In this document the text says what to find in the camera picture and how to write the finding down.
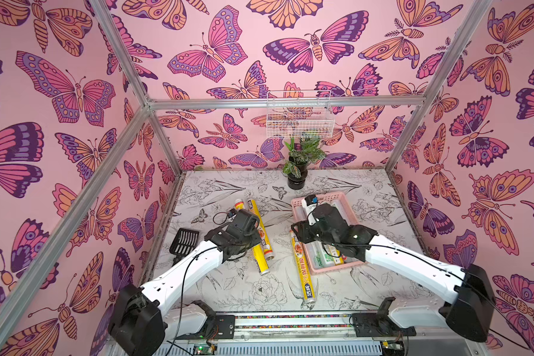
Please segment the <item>yellow red wrap roll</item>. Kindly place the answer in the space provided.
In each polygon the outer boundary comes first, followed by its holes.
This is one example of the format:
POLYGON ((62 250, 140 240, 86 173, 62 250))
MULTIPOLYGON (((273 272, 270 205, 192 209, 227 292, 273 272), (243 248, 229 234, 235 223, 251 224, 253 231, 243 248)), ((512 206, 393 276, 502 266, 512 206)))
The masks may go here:
POLYGON ((344 259, 342 258, 340 252, 334 246, 324 245, 323 247, 327 255, 329 255, 332 258, 336 266, 344 264, 344 259))

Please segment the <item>yellow wrap roll front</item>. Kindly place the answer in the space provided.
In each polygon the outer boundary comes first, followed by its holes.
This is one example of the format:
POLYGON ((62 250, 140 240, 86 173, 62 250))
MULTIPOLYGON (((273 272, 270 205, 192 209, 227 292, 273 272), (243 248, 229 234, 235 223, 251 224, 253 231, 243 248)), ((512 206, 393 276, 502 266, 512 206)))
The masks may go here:
MULTIPOLYGON (((238 210, 238 211, 247 209, 246 203, 244 203, 243 200, 235 200, 234 208, 236 210, 238 210)), ((261 242, 259 242, 258 244, 253 246, 252 252, 253 252, 253 255, 254 255, 254 258, 255 258, 255 262, 258 265, 258 269, 259 269, 260 275, 263 276, 263 275, 269 273, 269 267, 268 267, 265 255, 263 253, 263 248, 261 246, 261 242)))

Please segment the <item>clear white wrap roll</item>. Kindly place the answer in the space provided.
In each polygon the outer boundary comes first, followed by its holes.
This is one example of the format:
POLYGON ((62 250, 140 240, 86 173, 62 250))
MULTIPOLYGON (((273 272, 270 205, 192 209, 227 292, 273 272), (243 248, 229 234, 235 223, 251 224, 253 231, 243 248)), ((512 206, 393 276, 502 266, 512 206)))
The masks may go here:
POLYGON ((336 209, 338 209, 338 212, 340 213, 341 217, 342 217, 343 219, 345 219, 345 221, 346 221, 349 225, 353 225, 352 220, 349 218, 348 214, 347 214, 346 211, 343 209, 342 205, 340 204, 340 202, 339 202, 338 200, 332 200, 331 205, 334 206, 336 209))

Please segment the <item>white green wrap roll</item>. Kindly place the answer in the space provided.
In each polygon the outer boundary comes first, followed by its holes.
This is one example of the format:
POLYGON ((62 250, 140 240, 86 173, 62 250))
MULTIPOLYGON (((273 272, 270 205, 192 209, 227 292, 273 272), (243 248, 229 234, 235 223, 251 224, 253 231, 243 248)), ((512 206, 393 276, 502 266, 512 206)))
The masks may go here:
POLYGON ((325 252, 323 245, 315 241, 310 243, 311 249, 314 252, 314 265, 316 269, 328 268, 335 265, 334 258, 325 252))

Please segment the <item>pink perforated plastic basket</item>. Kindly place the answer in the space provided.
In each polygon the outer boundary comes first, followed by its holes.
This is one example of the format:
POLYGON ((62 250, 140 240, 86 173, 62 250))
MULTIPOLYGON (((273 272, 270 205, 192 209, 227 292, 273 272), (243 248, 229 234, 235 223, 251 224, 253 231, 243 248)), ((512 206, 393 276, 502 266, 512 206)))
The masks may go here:
MULTIPOLYGON (((352 210, 348 200, 343 192, 336 191, 317 196, 319 203, 329 203, 329 205, 338 209, 338 212, 349 225, 358 224, 358 220, 352 210)), ((298 197, 291 201, 293 215, 296 222, 307 220, 307 210, 303 207, 304 197, 298 197)), ((363 262, 354 258, 348 258, 346 255, 338 257, 340 251, 332 245, 323 245, 323 243, 314 241, 303 244, 303 250, 312 274, 323 274, 338 271, 345 268, 354 268, 363 265, 363 262)))

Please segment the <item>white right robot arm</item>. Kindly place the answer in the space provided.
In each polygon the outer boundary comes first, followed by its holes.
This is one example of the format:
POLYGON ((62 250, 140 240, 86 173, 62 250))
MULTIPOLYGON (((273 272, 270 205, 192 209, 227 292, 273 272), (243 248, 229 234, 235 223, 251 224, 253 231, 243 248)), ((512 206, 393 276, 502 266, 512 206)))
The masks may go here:
POLYGON ((469 341, 487 341, 495 306, 494 292, 482 267, 442 263, 407 249, 372 228, 350 225, 335 206, 319 203, 314 195, 301 204, 306 218, 292 225, 301 243, 317 241, 333 246, 350 259, 400 274, 441 299, 436 310, 428 305, 389 310, 388 319, 399 328, 446 327, 469 341))

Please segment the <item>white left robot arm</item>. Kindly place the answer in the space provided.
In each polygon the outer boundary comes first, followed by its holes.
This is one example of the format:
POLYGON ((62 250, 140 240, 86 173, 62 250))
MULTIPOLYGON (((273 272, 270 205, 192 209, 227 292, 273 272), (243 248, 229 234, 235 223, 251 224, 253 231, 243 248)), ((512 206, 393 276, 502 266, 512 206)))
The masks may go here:
POLYGON ((209 231, 192 252, 168 271, 140 287, 129 284, 117 295, 108 324, 108 334, 127 355, 153 355, 166 340, 194 334, 199 329, 182 326, 184 292, 224 262, 259 247, 260 219, 247 210, 239 210, 233 218, 209 231))

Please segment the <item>long yellow wrap roll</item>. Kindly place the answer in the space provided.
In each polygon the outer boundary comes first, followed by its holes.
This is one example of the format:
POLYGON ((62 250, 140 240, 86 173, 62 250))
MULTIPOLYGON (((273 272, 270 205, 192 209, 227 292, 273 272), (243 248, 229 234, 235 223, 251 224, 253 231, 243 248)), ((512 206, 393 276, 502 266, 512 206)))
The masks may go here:
POLYGON ((271 260, 274 259, 275 254, 274 254, 270 239, 268 237, 268 234, 266 232, 265 225, 263 224, 263 220, 262 220, 262 217, 261 217, 261 214, 260 214, 260 210, 258 209, 258 205, 257 205, 256 201, 253 198, 249 198, 247 203, 248 203, 249 208, 251 209, 251 211, 259 218, 259 221, 260 221, 260 223, 259 223, 259 233, 260 233, 260 237, 262 239, 261 240, 261 246, 262 246, 262 249, 263 249, 263 253, 264 253, 265 259, 267 261, 271 261, 271 260))

